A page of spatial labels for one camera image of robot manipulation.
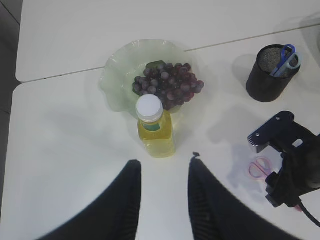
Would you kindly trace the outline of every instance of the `black mesh pen holder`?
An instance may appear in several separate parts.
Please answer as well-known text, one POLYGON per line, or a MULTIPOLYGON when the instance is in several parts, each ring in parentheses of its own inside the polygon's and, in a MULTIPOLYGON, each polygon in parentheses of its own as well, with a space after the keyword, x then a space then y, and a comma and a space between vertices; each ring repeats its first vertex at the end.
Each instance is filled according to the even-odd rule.
MULTIPOLYGON (((284 91, 294 75, 300 70, 287 68, 279 77, 270 76, 270 73, 281 60, 281 50, 284 46, 279 44, 264 47, 256 57, 255 64, 251 74, 246 82, 248 94, 255 100, 268 103, 276 100, 284 91)), ((285 55, 292 50, 287 48, 285 55)), ((298 64, 298 58, 295 56, 290 65, 298 64)))

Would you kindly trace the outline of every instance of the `white table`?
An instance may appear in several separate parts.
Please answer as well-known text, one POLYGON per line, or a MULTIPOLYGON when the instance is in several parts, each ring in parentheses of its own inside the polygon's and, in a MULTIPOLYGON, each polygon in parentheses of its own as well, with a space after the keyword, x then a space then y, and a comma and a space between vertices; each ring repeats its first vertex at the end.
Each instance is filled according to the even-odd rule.
POLYGON ((319 0, 24 0, 16 78, 101 68, 139 39, 190 50, 320 24, 319 10, 319 0))
MULTIPOLYGON (((303 240, 319 228, 303 213, 265 199, 265 184, 245 174, 256 157, 247 136, 274 114, 292 111, 296 122, 320 133, 320 26, 192 51, 205 88, 172 115, 173 157, 153 159, 127 113, 109 110, 97 84, 101 70, 20 85, 13 95, 2 202, 0 240, 33 240, 90 204, 130 159, 142 164, 138 240, 193 240, 187 179, 192 151, 221 183, 257 214, 303 240), (291 43, 303 54, 300 72, 274 102, 261 103, 244 84, 257 53, 291 43)), ((260 155, 281 166, 271 148, 260 155)), ((320 219, 320 191, 302 197, 320 219)))

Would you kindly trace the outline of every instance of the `yellow liquid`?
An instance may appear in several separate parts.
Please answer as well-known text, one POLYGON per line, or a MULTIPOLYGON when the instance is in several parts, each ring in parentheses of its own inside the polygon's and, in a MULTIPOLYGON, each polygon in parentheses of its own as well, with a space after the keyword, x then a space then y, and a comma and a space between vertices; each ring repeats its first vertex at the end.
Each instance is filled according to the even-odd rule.
POLYGON ((164 110, 162 117, 152 123, 146 123, 139 119, 138 133, 146 150, 152 157, 167 158, 175 154, 172 121, 168 111, 164 110), (147 130, 148 128, 154 128, 154 126, 159 129, 155 131, 147 130))

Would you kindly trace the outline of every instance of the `plastic bottle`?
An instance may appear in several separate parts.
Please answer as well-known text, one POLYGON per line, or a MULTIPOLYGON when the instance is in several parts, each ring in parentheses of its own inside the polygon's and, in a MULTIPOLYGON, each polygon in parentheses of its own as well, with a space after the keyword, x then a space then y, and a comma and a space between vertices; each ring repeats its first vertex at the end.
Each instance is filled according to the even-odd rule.
POLYGON ((175 152, 171 115, 163 109, 160 99, 143 95, 136 103, 138 133, 146 150, 154 158, 166 158, 175 152))

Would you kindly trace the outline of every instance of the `bottle cap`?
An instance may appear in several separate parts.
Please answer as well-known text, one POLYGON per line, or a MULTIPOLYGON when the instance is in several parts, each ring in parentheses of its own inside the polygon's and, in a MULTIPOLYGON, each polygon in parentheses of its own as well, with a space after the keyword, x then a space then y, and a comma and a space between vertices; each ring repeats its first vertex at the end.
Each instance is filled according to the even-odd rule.
POLYGON ((138 118, 145 123, 158 121, 164 112, 162 102, 153 94, 141 96, 136 103, 135 110, 138 118))

